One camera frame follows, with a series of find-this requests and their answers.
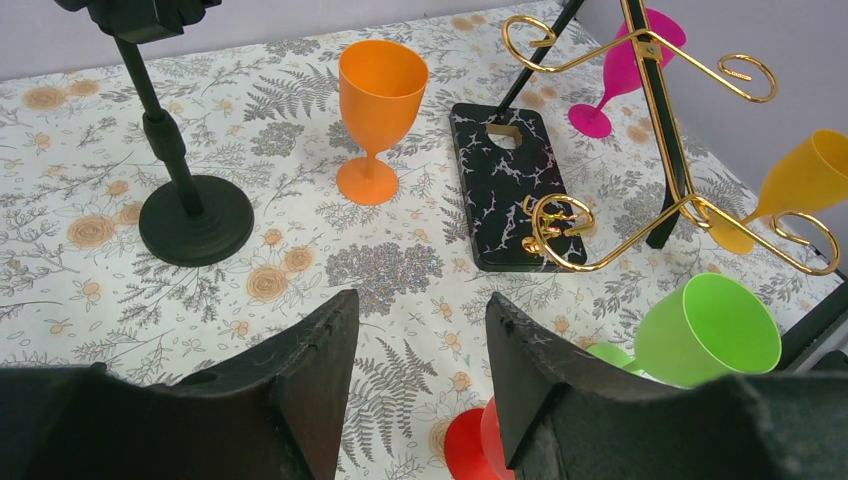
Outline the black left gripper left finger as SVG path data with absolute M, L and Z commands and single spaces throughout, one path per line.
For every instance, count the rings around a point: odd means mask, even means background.
M 338 292 L 283 332 L 174 385 L 104 364 L 1 372 L 5 479 L 331 479 L 359 330 Z

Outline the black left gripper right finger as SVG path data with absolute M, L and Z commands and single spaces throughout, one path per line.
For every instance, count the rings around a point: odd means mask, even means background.
M 520 479 L 843 479 L 847 371 L 803 363 L 847 326 L 828 295 L 777 372 L 680 390 L 616 368 L 501 294 L 486 308 L 506 465 Z

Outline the red plastic wine glass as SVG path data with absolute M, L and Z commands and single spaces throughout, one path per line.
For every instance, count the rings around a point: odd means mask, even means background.
M 456 480 L 515 480 L 506 465 L 495 398 L 458 415 L 449 425 L 445 461 Z

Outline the orange plastic wine glass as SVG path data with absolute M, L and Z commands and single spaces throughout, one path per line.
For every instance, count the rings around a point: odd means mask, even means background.
M 379 205 L 397 192 L 398 177 L 377 155 L 399 143 L 415 122 L 429 68 L 410 48 L 370 39 L 348 46 L 338 62 L 344 126 L 365 155 L 345 162 L 336 185 L 347 199 Z

